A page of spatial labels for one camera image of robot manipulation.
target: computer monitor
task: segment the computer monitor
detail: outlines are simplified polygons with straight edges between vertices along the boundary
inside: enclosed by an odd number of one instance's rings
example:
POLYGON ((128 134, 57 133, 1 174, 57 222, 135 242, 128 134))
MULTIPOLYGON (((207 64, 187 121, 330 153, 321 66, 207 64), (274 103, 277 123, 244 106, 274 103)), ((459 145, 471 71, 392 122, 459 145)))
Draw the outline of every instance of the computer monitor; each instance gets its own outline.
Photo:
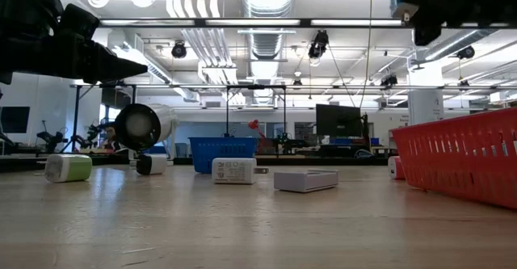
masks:
POLYGON ((26 133, 30 107, 0 107, 3 133, 26 133))
POLYGON ((331 137, 362 137, 361 109, 316 105, 316 133, 331 137))

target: red plastic basket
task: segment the red plastic basket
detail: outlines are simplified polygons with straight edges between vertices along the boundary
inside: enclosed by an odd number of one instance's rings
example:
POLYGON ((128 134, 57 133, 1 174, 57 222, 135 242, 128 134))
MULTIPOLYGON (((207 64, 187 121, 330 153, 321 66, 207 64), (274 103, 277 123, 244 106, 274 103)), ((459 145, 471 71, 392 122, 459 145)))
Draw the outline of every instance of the red plastic basket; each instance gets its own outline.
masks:
POLYGON ((517 108, 393 130, 409 185, 517 208, 517 108))

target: white box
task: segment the white box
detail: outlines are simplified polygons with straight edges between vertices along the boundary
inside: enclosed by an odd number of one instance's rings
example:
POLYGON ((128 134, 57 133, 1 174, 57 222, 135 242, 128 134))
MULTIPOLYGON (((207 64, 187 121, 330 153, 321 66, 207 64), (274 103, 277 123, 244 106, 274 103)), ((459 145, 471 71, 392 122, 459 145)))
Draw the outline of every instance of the white box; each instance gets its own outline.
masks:
POLYGON ((253 184, 254 158, 215 158, 212 162, 212 179, 214 183, 253 184))
POLYGON ((338 185, 335 172, 275 172, 275 189, 282 191, 312 192, 338 185))

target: ceiling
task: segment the ceiling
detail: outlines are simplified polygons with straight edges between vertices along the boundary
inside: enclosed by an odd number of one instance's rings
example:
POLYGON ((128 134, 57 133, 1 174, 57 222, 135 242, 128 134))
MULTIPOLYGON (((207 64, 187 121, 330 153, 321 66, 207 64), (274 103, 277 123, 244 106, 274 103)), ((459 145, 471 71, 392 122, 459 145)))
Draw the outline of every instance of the ceiling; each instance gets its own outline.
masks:
MULTIPOLYGON (((62 1, 64 4, 74 3, 88 6, 87 0, 62 1)), ((218 2, 221 16, 242 17, 242 0, 219 0, 218 2)), ((390 18, 389 2, 390 0, 295 0, 291 16, 297 18, 367 19, 372 17, 388 19, 390 18)), ((165 2, 159 0, 146 8, 134 6, 130 1, 110 1, 103 8, 90 7, 89 9, 94 11, 95 15, 103 18, 169 17, 165 2)), ((126 31, 129 35, 138 34, 144 40, 145 52, 164 69, 170 71, 176 82, 199 82, 196 75, 198 59, 189 48, 187 57, 183 59, 173 59, 170 54, 171 46, 176 40, 185 40, 179 29, 132 28, 126 31)), ((296 34, 286 35, 281 58, 287 62, 280 64, 277 75, 278 83, 292 84, 292 80, 295 78, 294 72, 300 71, 304 85, 330 85, 343 81, 346 84, 360 85, 364 83, 365 78, 373 76, 374 79, 380 79, 384 74, 376 74, 377 70, 393 61, 396 56, 407 54, 414 49, 411 30, 408 29, 329 29, 327 32, 332 52, 327 49, 321 58, 320 65, 309 68, 309 61, 305 54, 308 51, 308 44, 316 32, 316 29, 296 29, 296 34)), ((457 32, 459 31, 443 30, 443 35, 433 42, 433 45, 449 36, 454 36, 457 32)), ((457 59, 443 59, 440 64, 443 66, 445 82, 454 82, 460 75, 467 77, 513 61, 513 54, 517 52, 517 44, 500 52, 485 55, 517 40, 514 39, 516 37, 517 31, 500 30, 476 42, 473 44, 476 56, 471 60, 462 61, 461 68, 458 68, 457 59)), ((237 78, 246 80, 250 77, 246 37, 238 35, 237 29, 225 29, 225 38, 233 62, 237 66, 237 78)), ((509 72, 477 84, 493 84, 503 79, 513 78, 515 75, 511 71, 509 72)), ((397 71, 399 84, 406 82, 406 74, 407 69, 397 71)))

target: white wall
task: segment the white wall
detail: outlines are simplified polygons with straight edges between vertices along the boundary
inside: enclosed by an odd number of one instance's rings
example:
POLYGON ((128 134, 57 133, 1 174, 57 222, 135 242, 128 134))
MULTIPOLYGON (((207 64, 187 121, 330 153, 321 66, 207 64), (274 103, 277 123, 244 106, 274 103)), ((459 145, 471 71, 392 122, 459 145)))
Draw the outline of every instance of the white wall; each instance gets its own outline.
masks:
MULTIPOLYGON (((65 132, 70 138, 74 125, 75 89, 70 88, 73 81, 35 74, 13 74, 10 85, 2 85, 3 97, 0 107, 30 107, 27 132, 23 134, 8 134, 14 142, 35 144, 38 132, 44 131, 42 120, 45 120, 47 130, 51 134, 57 131, 65 132)), ((93 120, 99 122, 101 90, 93 89, 81 100, 79 113, 78 134, 84 135, 83 126, 90 125, 93 120)))
MULTIPOLYGON (((203 97, 204 100, 217 101, 221 97, 208 98, 203 97)), ((177 96, 138 96, 138 103, 161 103, 168 104, 172 107, 199 107, 198 103, 185 103, 177 96)), ((180 121, 183 122, 225 122, 226 111, 224 110, 200 110, 200 109, 177 109, 176 114, 180 121)), ((409 112, 407 109, 400 111, 372 111, 363 110, 363 113, 368 114, 369 122, 374 124, 375 137, 380 138, 381 145, 389 144, 389 130, 393 128, 404 127, 405 123, 409 121, 409 112)), ((445 111, 445 118, 452 118, 457 116, 466 116, 468 111, 445 111)), ((278 110, 269 111, 234 111, 229 113, 230 122, 249 122, 251 120, 259 120, 266 123, 281 123, 284 121, 284 111, 279 107, 278 110)), ((287 132, 294 135, 294 124, 296 122, 315 122, 315 110, 287 110, 287 132)))

